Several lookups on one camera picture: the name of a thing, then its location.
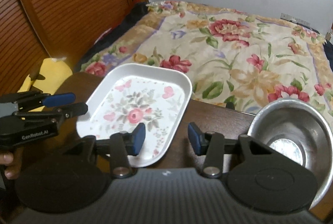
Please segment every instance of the finger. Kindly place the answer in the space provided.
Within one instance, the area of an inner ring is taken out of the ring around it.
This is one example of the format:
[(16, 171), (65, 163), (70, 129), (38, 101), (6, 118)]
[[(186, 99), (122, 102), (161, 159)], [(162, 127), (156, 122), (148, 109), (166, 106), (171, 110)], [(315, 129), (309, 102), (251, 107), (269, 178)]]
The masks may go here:
[(7, 179), (17, 179), (22, 167), (22, 153), (23, 148), (18, 148), (14, 152), (14, 160), (5, 170)]
[(14, 179), (17, 179), (19, 177), (20, 172), (21, 172), (21, 167), (11, 166), (11, 167), (6, 168), (5, 176), (9, 180), (14, 180)]
[(13, 162), (14, 156), (10, 152), (0, 153), (0, 165), (9, 165)]

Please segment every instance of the floral tray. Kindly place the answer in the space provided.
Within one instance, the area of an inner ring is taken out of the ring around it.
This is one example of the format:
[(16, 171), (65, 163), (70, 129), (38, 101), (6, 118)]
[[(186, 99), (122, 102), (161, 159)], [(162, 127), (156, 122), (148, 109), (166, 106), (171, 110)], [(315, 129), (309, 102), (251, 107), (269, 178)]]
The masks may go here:
[(189, 102), (192, 85), (179, 71), (139, 64), (112, 70), (87, 101), (88, 112), (78, 118), (80, 137), (108, 139), (120, 131), (132, 132), (138, 123), (146, 136), (133, 167), (158, 161), (167, 151)]

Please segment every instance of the bed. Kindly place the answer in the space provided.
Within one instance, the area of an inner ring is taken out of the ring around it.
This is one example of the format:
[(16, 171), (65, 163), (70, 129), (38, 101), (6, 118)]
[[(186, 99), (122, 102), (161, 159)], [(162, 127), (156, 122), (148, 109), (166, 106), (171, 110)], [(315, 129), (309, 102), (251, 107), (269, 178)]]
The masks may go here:
[(333, 72), (323, 35), (234, 9), (163, 1), (78, 69), (98, 76), (124, 63), (185, 73), (192, 99), (257, 113), (281, 97), (314, 106), (333, 126)]

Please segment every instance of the stainless steel bowl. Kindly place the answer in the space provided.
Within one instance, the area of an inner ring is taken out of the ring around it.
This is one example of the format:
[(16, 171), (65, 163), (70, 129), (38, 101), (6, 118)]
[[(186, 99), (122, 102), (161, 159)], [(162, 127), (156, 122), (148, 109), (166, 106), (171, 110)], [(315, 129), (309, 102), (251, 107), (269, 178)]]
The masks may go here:
[(259, 111), (248, 135), (311, 170), (318, 183), (311, 208), (319, 203), (333, 179), (333, 136), (316, 109), (298, 99), (278, 99)]

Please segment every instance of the black fabric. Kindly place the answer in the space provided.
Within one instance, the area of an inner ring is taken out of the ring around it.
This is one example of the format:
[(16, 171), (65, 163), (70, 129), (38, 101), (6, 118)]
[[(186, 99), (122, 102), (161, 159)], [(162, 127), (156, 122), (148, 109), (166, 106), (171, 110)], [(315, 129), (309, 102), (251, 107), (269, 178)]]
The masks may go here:
[(333, 71), (333, 45), (330, 41), (326, 40), (326, 43), (324, 44), (324, 51), (328, 61), (330, 62), (331, 70)]
[(116, 40), (118, 40), (130, 28), (132, 28), (142, 17), (144, 17), (148, 13), (148, 7), (146, 5), (146, 2), (139, 2), (135, 4), (131, 12), (124, 18), (120, 25), (115, 27), (102, 39), (99, 39), (98, 42), (88, 50), (88, 52), (74, 67), (74, 72), (79, 72), (81, 70), (82, 64), (87, 63), (96, 53), (110, 47)]

